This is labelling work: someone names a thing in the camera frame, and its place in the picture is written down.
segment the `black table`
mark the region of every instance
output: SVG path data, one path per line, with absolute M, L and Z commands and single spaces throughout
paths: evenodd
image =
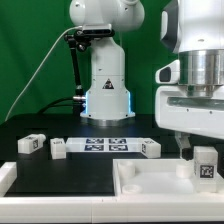
M 19 155 L 17 140 L 30 134 L 45 134 L 44 147 L 31 155 Z M 66 141 L 68 137 L 152 138 L 161 144 L 163 158 L 179 157 L 174 132 L 158 128 L 153 115 L 137 115 L 132 124 L 107 128 L 83 124 L 73 115 L 18 115 L 0 125 L 0 166 L 16 161 L 18 172 L 6 197 L 113 196 L 112 160 L 145 159 L 141 153 L 67 153 L 66 160 L 53 161 L 50 139 Z M 190 142 L 192 146 L 215 146 L 223 164 L 223 141 L 194 135 Z

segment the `black mount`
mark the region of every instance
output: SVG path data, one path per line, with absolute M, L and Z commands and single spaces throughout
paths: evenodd
M 81 84 L 81 78 L 79 73 L 79 64 L 76 49 L 79 52 L 85 52 L 87 48 L 91 46 L 92 40 L 101 39 L 105 37 L 113 37 L 114 35 L 115 35 L 114 30 L 111 30 L 110 32 L 105 30 L 86 30 L 86 31 L 77 30 L 74 34 L 67 33 L 64 35 L 64 39 L 69 45 L 72 56 L 72 64 L 76 84 L 76 90 L 75 90 L 76 96 L 84 95 L 84 90 Z M 83 102 L 83 100 L 76 101 L 74 106 L 75 108 L 73 108 L 73 111 L 77 111 L 76 114 L 80 114 L 80 112 L 84 111 L 85 109 L 85 103 Z

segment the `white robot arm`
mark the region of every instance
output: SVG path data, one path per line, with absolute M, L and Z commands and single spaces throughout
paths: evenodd
M 70 17 L 81 32 L 130 31 L 144 20 L 139 0 L 73 0 Z M 125 54 L 112 38 L 94 38 L 92 48 L 92 85 L 86 94 L 84 121 L 100 126 L 120 125 L 134 117 L 130 93 L 125 88 Z
M 162 128 L 224 139 L 224 0 L 173 0 L 161 40 L 178 60 L 160 69 L 156 121 Z

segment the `small white box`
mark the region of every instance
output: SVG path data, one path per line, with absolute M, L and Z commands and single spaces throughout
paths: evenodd
M 43 147 L 43 142 L 46 140 L 45 135 L 29 135 L 18 140 L 18 153 L 31 154 Z
M 51 139 L 52 159 L 66 159 L 66 145 L 62 138 Z
M 140 138 L 139 150 L 148 159 L 156 159 L 161 157 L 161 145 L 151 138 Z

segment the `green backdrop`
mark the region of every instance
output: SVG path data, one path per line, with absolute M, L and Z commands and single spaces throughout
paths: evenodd
M 40 62 L 67 28 L 71 0 L 1 0 L 0 2 L 0 123 Z M 138 31 L 124 33 L 126 86 L 132 92 L 133 110 L 153 114 L 155 72 L 175 59 L 160 43 L 161 12 L 169 0 L 142 0 L 145 21 Z M 79 54 L 82 82 L 90 86 L 90 52 Z M 12 115 L 36 113 L 48 103 L 74 95 L 70 51 L 62 40 L 49 57 Z M 71 113 L 70 108 L 49 113 Z

